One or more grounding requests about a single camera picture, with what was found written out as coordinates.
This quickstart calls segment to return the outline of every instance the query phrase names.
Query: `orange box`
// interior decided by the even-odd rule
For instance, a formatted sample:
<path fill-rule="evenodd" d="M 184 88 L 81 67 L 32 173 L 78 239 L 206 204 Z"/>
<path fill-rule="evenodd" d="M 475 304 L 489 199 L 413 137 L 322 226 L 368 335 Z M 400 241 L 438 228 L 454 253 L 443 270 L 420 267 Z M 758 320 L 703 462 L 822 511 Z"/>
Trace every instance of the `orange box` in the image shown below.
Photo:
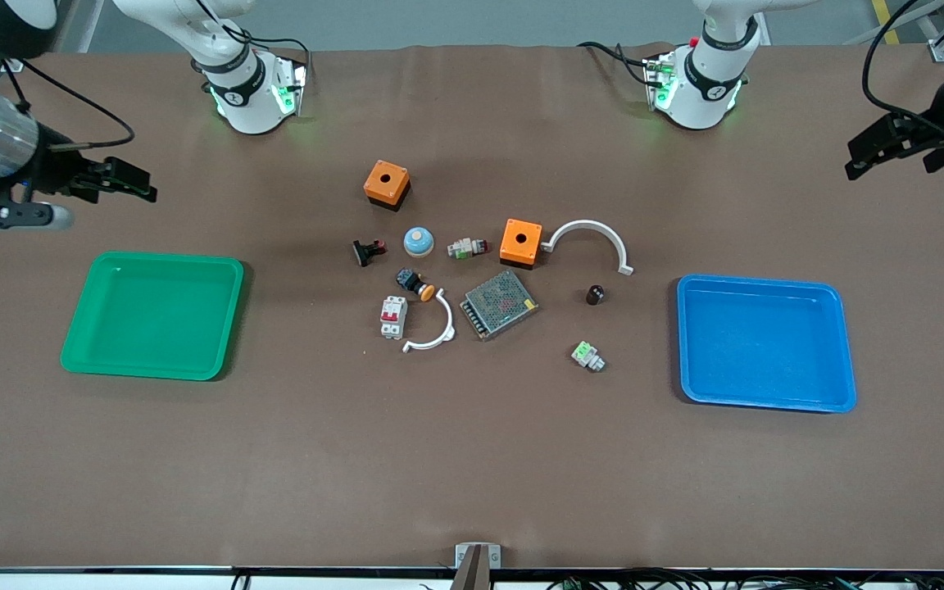
<path fill-rule="evenodd" d="M 410 192 L 410 175 L 406 168 L 390 161 L 378 160 L 370 177 L 363 184 L 363 191 L 372 204 L 391 211 L 403 206 L 403 199 Z"/>
<path fill-rule="evenodd" d="M 541 225 L 529 221 L 509 220 L 505 224 L 505 236 L 501 238 L 501 263 L 516 268 L 531 270 L 537 260 L 541 246 Z"/>

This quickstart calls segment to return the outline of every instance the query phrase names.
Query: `white circuit breaker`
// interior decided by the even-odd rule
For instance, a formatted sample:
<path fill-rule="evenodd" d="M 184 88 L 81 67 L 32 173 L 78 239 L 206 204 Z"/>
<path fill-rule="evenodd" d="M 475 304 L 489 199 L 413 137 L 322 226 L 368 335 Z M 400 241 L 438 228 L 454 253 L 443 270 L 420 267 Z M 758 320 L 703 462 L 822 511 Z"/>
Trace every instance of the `white circuit breaker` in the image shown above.
<path fill-rule="evenodd" d="M 381 306 L 381 335 L 385 338 L 400 340 L 403 338 L 403 325 L 406 323 L 407 303 L 405 297 L 389 295 Z"/>

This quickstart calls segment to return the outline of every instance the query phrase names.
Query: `black knob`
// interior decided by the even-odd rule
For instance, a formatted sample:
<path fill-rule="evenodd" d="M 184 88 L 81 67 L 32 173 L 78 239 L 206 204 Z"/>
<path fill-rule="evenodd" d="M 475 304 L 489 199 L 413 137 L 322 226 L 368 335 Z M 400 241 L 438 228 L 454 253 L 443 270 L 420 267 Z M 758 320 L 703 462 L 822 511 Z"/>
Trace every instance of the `black knob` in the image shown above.
<path fill-rule="evenodd" d="M 589 306 L 599 305 L 599 302 L 603 300 L 603 287 L 600 287 L 599 284 L 594 284 L 592 287 L 588 288 L 588 293 L 585 293 L 585 302 Z"/>

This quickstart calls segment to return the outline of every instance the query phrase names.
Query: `plastic tray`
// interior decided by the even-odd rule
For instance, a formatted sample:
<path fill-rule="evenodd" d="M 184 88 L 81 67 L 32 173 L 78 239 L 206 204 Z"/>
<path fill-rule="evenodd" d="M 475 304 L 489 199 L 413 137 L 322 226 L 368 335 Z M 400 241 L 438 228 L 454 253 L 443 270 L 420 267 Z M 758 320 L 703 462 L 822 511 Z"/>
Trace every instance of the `plastic tray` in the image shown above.
<path fill-rule="evenodd" d="M 205 381 L 220 373 L 243 265 L 106 252 L 89 269 L 61 365 L 72 373 Z"/>
<path fill-rule="evenodd" d="M 701 403 L 846 412 L 857 402 L 840 295 L 827 284 L 687 275 L 679 377 Z"/>

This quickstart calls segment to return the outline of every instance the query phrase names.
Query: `green terminal block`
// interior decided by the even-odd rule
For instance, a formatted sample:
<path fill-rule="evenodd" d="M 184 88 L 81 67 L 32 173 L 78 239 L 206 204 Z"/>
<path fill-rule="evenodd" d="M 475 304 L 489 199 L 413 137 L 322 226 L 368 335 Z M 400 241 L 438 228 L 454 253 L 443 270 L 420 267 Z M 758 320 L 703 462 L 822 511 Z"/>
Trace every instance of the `green terminal block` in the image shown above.
<path fill-rule="evenodd" d="M 606 361 L 600 358 L 599 351 L 584 340 L 574 348 L 574 354 L 570 355 L 570 358 L 593 373 L 599 373 L 606 366 Z"/>

